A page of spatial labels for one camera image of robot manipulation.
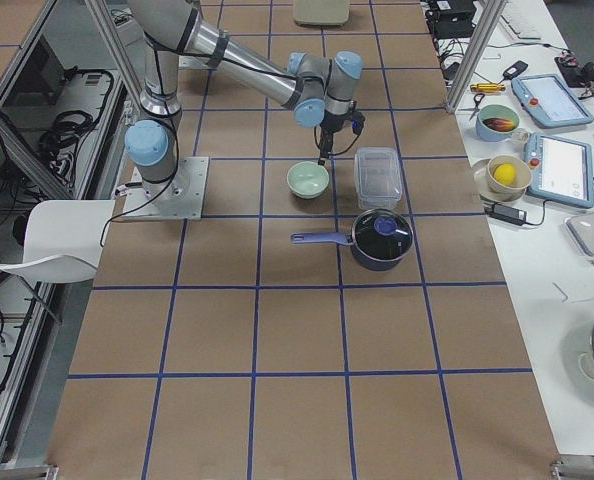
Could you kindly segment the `silver robot arm image left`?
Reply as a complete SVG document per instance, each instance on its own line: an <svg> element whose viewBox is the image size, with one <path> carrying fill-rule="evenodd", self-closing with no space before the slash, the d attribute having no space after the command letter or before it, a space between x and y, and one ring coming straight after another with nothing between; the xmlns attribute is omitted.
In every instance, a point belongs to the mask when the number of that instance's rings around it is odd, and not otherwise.
<svg viewBox="0 0 594 480"><path fill-rule="evenodd" d="M285 69L208 23L197 1L130 1L133 18L147 45L146 75L140 106L149 119L175 120L181 115L179 59L197 59L208 69L257 90L293 112L296 123L318 128L320 165L334 156L334 135L346 125L360 137L365 117L354 93L362 58L340 51L333 58L293 53Z"/></svg>

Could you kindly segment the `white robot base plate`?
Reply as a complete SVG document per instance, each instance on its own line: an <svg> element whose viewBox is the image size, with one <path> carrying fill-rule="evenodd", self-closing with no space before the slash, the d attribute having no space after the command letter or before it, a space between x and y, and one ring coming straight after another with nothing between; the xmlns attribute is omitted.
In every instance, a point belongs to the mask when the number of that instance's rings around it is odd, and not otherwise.
<svg viewBox="0 0 594 480"><path fill-rule="evenodd" d="M143 183L137 167L131 181L138 186L129 188L123 205L123 218L136 221L200 220L208 177L209 158L183 157L177 177L164 189L161 185Z"/></svg>

